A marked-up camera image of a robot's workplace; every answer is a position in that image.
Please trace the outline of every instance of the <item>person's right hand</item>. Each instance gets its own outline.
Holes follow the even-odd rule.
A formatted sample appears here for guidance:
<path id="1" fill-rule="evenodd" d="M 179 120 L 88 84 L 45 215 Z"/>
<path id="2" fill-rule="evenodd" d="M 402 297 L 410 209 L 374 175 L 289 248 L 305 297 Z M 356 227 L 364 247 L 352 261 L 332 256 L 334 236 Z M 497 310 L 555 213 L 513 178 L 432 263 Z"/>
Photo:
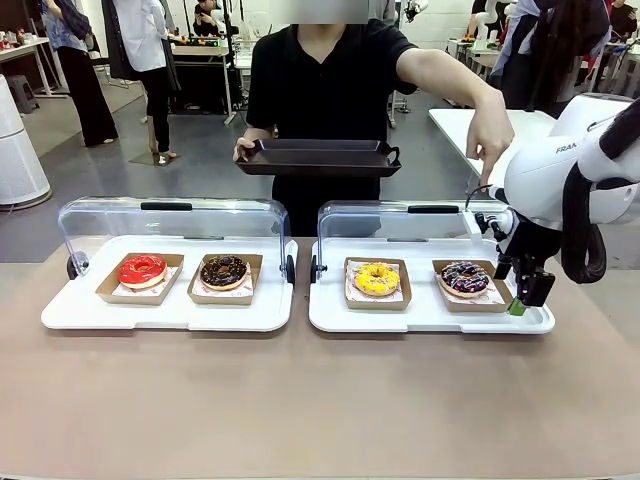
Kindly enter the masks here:
<path id="1" fill-rule="evenodd" d="M 236 148 L 233 151 L 233 161 L 249 161 L 249 150 L 255 148 L 256 144 L 246 138 L 240 137 L 236 142 Z"/>

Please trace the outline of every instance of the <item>green object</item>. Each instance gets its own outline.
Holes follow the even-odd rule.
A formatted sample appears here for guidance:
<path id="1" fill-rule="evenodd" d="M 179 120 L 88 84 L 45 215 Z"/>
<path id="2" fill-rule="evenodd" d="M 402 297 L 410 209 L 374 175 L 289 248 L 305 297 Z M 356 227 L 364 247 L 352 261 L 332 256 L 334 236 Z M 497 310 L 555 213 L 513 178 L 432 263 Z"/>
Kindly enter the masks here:
<path id="1" fill-rule="evenodd" d="M 519 298 L 514 298 L 509 306 L 509 314 L 515 317 L 522 317 L 526 311 L 527 307 L 522 304 Z"/>

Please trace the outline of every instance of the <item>donut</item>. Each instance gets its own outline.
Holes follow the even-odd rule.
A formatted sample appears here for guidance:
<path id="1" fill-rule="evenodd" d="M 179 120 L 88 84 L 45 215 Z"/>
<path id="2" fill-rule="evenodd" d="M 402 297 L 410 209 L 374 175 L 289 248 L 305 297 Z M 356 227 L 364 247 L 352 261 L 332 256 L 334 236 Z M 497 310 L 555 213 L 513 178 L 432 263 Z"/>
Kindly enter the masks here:
<path id="1" fill-rule="evenodd" d="M 354 283 L 365 295 L 388 297 L 398 290 L 400 275 L 386 263 L 367 263 L 356 271 Z"/>
<path id="2" fill-rule="evenodd" d="M 200 280 L 211 290 L 224 292 L 238 288 L 247 275 L 247 264 L 234 255 L 214 257 L 200 270 Z"/>
<path id="3" fill-rule="evenodd" d="M 489 275 L 471 262 L 453 262 L 439 276 L 443 288 L 460 298 L 476 298 L 489 288 Z"/>
<path id="4" fill-rule="evenodd" d="M 167 262 L 156 255 L 138 255 L 122 264 L 118 280 L 125 287 L 142 290 L 159 284 L 167 273 Z"/>

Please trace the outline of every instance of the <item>clear plastic lid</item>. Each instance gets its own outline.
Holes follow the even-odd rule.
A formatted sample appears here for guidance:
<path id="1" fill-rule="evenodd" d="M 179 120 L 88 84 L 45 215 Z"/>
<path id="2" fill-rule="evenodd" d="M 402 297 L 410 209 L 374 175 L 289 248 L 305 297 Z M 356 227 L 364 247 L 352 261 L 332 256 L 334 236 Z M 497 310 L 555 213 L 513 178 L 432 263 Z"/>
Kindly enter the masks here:
<path id="1" fill-rule="evenodd" d="M 330 202 L 318 217 L 317 278 L 326 270 L 323 254 L 339 238 L 383 238 L 390 242 L 426 242 L 467 235 L 482 240 L 474 214 L 504 211 L 493 201 L 471 202 Z"/>
<path id="2" fill-rule="evenodd" d="M 105 242 L 119 236 L 271 240 L 279 246 L 281 271 L 285 273 L 289 222 L 278 202 L 85 197 L 65 205 L 58 224 L 69 249 L 69 267 L 75 267 L 79 274 Z"/>

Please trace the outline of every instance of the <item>purple donut with drizzle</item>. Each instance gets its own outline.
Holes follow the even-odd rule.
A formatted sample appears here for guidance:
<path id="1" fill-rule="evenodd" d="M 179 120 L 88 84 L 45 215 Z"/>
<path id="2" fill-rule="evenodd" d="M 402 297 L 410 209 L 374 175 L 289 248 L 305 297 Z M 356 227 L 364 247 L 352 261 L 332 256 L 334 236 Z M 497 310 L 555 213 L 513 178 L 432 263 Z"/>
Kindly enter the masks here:
<path id="1" fill-rule="evenodd" d="M 471 262 L 450 263 L 440 275 L 444 289 L 456 297 L 479 297 L 489 287 L 487 272 Z"/>

